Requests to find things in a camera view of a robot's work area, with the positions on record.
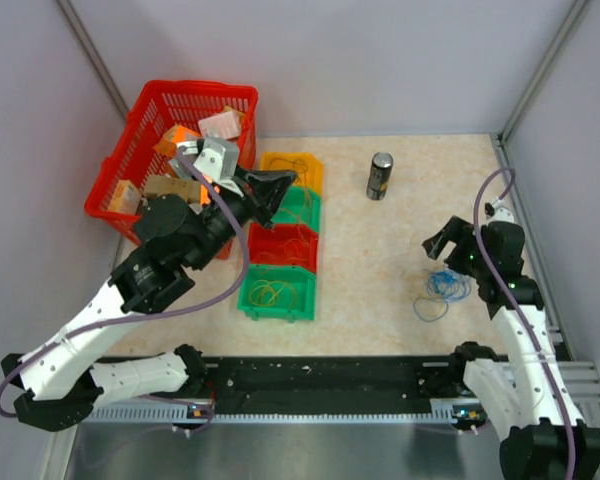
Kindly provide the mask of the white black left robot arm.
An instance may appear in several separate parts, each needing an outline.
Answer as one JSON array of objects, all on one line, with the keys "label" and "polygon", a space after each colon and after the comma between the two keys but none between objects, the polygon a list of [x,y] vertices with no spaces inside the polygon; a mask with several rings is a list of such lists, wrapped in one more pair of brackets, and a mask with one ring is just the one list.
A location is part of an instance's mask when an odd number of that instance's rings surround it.
[{"label": "white black left robot arm", "polygon": [[204,269],[232,238],[243,240],[246,223],[271,227],[296,178],[290,170],[238,168],[239,190],[220,188],[200,212],[174,194],[149,201],[133,227],[140,245],[94,298],[38,349],[2,360],[4,382],[23,391],[12,417],[58,432],[115,402],[149,396],[176,402],[200,394],[208,370],[190,345],[119,362],[104,355],[137,324],[173,316],[170,305],[195,285],[188,270]]}]

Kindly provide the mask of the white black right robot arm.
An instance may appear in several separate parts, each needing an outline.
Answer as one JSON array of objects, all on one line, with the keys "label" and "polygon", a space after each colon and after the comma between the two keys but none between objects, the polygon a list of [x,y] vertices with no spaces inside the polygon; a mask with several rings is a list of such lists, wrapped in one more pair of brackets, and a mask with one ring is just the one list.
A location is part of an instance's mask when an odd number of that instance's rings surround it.
[{"label": "white black right robot arm", "polygon": [[454,216],[423,243],[436,259],[476,280],[499,331],[508,361],[476,342],[458,346],[446,380],[456,394],[474,394],[499,441],[507,479],[592,479],[600,467],[600,428],[590,427],[572,399],[549,338],[545,303],[536,281],[523,274],[525,234],[511,215],[475,228]]}]

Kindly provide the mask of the green plastic bin upper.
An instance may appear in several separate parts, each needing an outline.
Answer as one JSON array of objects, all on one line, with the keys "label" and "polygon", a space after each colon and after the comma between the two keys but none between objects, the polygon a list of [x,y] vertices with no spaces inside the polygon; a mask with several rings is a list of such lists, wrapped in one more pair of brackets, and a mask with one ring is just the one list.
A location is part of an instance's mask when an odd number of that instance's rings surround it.
[{"label": "green plastic bin upper", "polygon": [[275,224],[304,225],[316,233],[321,228],[321,197],[309,188],[291,187],[273,217]]}]

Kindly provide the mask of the green plastic bin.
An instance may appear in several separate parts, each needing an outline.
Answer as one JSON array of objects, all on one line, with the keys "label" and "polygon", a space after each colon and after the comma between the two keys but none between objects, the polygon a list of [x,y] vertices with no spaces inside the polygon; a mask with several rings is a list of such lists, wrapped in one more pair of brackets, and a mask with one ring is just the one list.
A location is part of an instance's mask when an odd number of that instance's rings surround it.
[{"label": "green plastic bin", "polygon": [[241,285],[237,309],[252,320],[313,321],[316,275],[300,267],[252,264]]},{"label": "green plastic bin", "polygon": [[291,187],[273,217],[275,224],[304,225],[316,233],[321,228],[321,197],[309,188]]}]

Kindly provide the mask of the yellow plastic bin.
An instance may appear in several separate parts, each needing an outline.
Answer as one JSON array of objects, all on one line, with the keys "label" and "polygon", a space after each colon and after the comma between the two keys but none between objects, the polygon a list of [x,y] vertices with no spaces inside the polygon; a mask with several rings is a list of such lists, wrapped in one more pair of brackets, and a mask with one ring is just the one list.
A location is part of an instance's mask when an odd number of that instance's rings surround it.
[{"label": "yellow plastic bin", "polygon": [[319,196],[323,193],[324,164],[308,152],[264,152],[260,159],[262,170],[293,170],[297,173],[295,186],[309,188]]}]

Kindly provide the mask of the red plastic bin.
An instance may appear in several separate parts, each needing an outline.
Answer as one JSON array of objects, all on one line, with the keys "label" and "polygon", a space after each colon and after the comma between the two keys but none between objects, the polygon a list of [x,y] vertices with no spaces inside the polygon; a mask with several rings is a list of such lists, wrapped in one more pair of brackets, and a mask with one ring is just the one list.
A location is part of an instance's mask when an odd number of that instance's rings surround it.
[{"label": "red plastic bin", "polygon": [[276,224],[266,229],[253,223],[249,229],[252,264],[300,267],[316,274],[318,245],[319,235],[304,225]]}]

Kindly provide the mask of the pink white box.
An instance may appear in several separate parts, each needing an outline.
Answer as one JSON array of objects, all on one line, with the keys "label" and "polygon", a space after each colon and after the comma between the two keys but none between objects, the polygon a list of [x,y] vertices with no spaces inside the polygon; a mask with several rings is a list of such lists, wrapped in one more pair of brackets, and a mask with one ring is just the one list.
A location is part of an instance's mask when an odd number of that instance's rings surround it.
[{"label": "pink white box", "polygon": [[234,110],[227,110],[198,121],[199,133],[204,137],[236,139],[242,133],[240,115]]}]

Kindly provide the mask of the dark drink can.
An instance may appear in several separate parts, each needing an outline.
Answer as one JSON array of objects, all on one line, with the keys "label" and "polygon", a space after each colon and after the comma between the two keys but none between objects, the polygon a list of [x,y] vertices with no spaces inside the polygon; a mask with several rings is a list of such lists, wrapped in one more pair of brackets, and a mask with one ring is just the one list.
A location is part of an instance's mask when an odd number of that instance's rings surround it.
[{"label": "dark drink can", "polygon": [[371,159],[366,195],[370,200],[382,200],[389,184],[394,166],[393,156],[388,152],[377,152]]}]

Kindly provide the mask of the green plastic bin lower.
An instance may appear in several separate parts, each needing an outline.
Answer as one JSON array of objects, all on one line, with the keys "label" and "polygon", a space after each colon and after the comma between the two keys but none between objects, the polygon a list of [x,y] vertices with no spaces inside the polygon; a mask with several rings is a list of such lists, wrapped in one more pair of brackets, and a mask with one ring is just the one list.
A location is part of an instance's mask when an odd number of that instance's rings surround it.
[{"label": "green plastic bin lower", "polygon": [[241,285],[237,309],[252,320],[313,321],[316,275],[300,267],[252,264]]}]

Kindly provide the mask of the orange box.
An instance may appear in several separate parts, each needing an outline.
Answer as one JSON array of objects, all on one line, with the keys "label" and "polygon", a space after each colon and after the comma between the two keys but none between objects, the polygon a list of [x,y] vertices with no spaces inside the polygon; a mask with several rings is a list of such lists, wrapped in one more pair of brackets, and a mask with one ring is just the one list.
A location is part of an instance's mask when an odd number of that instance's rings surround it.
[{"label": "orange box", "polygon": [[161,139],[153,146],[153,150],[167,158],[173,158],[176,155],[179,143],[195,141],[199,137],[198,132],[176,124],[163,134]]}]

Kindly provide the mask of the brown cardboard box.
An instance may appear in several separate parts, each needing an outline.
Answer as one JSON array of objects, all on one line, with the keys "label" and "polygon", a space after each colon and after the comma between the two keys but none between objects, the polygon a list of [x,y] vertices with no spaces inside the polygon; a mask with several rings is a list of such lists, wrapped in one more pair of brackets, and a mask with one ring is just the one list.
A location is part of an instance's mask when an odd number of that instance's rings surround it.
[{"label": "brown cardboard box", "polygon": [[161,175],[150,175],[143,188],[143,194],[147,199],[173,194],[187,203],[199,202],[200,193],[200,183],[192,178],[182,179]]}]

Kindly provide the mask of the red plastic basket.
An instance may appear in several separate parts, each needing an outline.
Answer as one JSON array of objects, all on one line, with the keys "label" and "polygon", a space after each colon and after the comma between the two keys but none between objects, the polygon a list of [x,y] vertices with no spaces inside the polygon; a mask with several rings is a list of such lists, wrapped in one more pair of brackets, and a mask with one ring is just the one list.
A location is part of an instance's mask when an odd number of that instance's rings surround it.
[{"label": "red plastic basket", "polygon": [[137,244],[133,224],[138,217],[108,209],[118,184],[128,180],[142,190],[149,177],[172,173],[169,160],[175,155],[175,146],[168,143],[168,134],[177,126],[198,134],[199,120],[227,107],[242,113],[241,135],[234,143],[240,149],[238,164],[252,168],[256,159],[258,98],[258,91],[251,86],[198,80],[148,82],[127,116],[113,153],[102,163],[84,204],[86,214],[103,220]]}]

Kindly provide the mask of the yellow box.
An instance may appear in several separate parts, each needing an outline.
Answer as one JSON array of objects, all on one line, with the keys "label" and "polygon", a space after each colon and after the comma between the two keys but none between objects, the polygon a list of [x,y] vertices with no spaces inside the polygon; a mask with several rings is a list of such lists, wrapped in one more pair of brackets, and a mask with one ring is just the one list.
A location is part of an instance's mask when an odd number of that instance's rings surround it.
[{"label": "yellow box", "polygon": [[135,215],[141,198],[141,191],[130,180],[119,180],[107,210],[122,215]]}]

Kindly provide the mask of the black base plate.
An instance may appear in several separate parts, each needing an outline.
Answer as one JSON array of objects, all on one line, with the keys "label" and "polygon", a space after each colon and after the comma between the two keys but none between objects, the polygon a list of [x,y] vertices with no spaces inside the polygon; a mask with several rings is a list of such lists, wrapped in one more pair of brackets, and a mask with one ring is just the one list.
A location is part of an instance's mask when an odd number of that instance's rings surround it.
[{"label": "black base plate", "polygon": [[432,399],[470,398],[446,356],[208,357],[225,415],[429,413]]}]

